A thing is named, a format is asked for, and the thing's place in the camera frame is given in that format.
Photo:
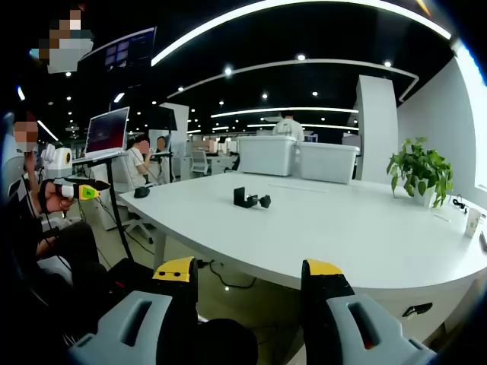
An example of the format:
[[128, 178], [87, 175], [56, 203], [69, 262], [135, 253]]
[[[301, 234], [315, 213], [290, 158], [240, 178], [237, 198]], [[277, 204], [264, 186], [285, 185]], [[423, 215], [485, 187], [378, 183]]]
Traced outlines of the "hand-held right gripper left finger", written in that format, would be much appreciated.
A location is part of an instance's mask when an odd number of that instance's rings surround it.
[[190, 364], [195, 359], [198, 264], [152, 270], [123, 259], [109, 271], [111, 308], [68, 350], [73, 364]]

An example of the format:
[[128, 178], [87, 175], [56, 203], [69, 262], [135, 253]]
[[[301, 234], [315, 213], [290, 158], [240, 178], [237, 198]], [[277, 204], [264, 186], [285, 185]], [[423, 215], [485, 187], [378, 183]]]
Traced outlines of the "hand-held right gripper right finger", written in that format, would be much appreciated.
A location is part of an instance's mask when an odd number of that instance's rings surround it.
[[379, 303], [356, 294], [341, 269], [315, 259], [302, 262], [301, 328], [308, 364], [427, 364], [435, 356]]

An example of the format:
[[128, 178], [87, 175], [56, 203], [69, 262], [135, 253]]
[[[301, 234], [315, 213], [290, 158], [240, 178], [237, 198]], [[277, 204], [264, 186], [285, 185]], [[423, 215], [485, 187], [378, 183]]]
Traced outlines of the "person's left hand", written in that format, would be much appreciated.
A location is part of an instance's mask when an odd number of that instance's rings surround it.
[[74, 202], [73, 198], [59, 195], [56, 184], [49, 179], [44, 180], [37, 193], [38, 210], [40, 213], [51, 214], [60, 211], [68, 211]]

